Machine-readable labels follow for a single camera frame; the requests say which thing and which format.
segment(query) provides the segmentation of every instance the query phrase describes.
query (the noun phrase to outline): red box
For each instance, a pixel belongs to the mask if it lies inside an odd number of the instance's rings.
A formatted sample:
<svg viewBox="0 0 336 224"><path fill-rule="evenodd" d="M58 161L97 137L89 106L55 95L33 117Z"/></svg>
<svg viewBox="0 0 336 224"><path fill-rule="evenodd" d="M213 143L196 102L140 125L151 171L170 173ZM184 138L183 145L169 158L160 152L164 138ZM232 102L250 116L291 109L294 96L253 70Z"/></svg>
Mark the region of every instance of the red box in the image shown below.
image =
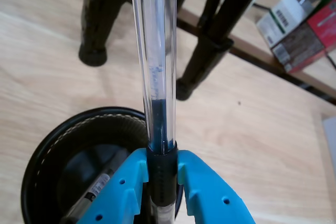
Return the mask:
<svg viewBox="0 0 336 224"><path fill-rule="evenodd" d="M272 48L286 72L296 72L336 49L336 0Z"/></svg>

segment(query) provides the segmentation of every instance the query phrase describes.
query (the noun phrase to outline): rubber foot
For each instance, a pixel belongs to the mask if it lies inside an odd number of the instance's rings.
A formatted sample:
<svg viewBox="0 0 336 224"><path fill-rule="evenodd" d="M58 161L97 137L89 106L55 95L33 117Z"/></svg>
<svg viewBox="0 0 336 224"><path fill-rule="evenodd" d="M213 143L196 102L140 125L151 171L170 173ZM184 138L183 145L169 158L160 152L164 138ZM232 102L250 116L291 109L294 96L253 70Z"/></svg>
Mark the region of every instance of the rubber foot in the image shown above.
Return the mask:
<svg viewBox="0 0 336 224"><path fill-rule="evenodd" d="M79 59L86 65L91 67L99 67L107 61L106 48L100 50L87 50L80 45Z"/></svg>
<svg viewBox="0 0 336 224"><path fill-rule="evenodd" d="M193 93L192 88L188 88L181 79L176 81L176 99L180 101L187 100Z"/></svg>

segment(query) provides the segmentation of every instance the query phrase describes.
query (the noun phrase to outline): black rubber sleeve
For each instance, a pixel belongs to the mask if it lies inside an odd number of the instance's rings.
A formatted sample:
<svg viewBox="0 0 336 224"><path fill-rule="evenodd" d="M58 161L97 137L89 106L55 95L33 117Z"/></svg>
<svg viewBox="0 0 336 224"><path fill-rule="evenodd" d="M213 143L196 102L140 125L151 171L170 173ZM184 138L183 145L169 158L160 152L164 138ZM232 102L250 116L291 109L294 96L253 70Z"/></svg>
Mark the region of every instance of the black rubber sleeve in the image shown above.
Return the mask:
<svg viewBox="0 0 336 224"><path fill-rule="evenodd" d="M177 145L167 154L159 155L147 148L149 190L153 203L159 207L176 201Z"/></svg>

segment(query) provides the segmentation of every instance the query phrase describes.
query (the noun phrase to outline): dark blue liquid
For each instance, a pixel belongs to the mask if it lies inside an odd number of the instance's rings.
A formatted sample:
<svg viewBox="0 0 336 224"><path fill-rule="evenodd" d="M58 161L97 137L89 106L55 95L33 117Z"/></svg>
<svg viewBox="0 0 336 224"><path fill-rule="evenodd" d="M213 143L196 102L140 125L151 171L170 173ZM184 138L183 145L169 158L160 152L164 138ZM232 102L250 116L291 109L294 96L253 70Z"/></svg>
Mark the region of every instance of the dark blue liquid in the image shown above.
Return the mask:
<svg viewBox="0 0 336 224"><path fill-rule="evenodd" d="M154 139L150 148L158 154L168 151L166 100L152 100Z"/></svg>

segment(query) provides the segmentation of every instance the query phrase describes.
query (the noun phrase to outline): cardboard box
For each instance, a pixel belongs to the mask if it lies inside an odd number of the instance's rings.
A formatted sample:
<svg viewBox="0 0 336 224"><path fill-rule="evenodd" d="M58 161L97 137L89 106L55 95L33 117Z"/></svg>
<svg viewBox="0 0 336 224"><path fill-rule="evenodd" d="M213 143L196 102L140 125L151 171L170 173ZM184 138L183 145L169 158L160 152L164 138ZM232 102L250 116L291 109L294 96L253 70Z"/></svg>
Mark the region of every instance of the cardboard box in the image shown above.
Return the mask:
<svg viewBox="0 0 336 224"><path fill-rule="evenodd" d="M297 0L281 0L257 22L257 27L268 46L273 47L298 27L312 10L308 0L301 3Z"/></svg>
<svg viewBox="0 0 336 224"><path fill-rule="evenodd" d="M296 72L336 49L336 0L287 35L271 50L286 72Z"/></svg>

